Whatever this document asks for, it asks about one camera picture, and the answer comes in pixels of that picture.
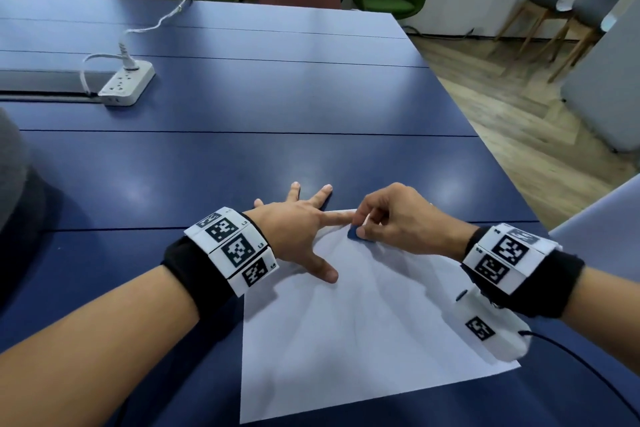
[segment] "right hand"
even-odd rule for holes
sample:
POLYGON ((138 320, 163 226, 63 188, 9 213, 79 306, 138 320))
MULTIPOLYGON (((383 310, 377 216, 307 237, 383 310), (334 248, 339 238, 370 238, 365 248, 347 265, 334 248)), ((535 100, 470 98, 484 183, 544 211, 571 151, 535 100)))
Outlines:
POLYGON ((457 220, 399 182, 365 196, 353 216, 356 235, 416 255, 444 255, 461 262, 478 227, 457 220))

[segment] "paper sheet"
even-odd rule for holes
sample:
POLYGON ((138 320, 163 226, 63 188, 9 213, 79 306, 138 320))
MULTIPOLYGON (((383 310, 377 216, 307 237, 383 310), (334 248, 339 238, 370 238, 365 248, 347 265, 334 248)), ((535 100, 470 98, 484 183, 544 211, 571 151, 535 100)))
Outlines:
POLYGON ((496 375, 441 317, 468 289, 460 266, 325 229, 314 250, 339 272, 325 284, 280 269, 244 300, 240 423, 496 375))

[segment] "white power strip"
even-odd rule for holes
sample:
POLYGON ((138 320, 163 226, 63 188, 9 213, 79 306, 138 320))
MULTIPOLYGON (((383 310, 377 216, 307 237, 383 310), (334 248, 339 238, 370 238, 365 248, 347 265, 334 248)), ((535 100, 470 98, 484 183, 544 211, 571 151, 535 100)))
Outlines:
POLYGON ((104 105, 129 107, 138 100, 156 72, 149 61, 136 60, 135 63, 137 69, 121 67, 102 87, 98 96, 104 105))

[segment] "wooden floor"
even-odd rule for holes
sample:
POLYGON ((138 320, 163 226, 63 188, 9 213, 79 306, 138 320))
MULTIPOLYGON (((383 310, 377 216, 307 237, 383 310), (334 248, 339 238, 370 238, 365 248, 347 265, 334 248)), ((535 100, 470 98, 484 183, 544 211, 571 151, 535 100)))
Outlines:
POLYGON ((539 42, 516 61, 518 41, 412 41, 548 230, 636 174, 547 84, 571 44, 550 66, 529 61, 539 42))

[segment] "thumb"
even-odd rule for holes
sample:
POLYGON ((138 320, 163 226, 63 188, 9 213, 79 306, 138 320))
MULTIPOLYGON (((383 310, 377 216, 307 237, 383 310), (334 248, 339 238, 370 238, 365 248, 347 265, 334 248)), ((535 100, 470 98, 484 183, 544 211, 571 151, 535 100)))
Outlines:
POLYGON ((366 225, 356 229, 356 235, 363 240, 381 241, 386 243, 389 237, 390 227, 393 225, 379 225, 369 220, 366 225))
POLYGON ((311 252, 305 260, 300 261, 300 265, 307 269, 311 275, 325 282, 329 282, 329 284, 335 284, 335 282, 338 281, 338 271, 329 265, 326 260, 318 257, 313 252, 311 252))

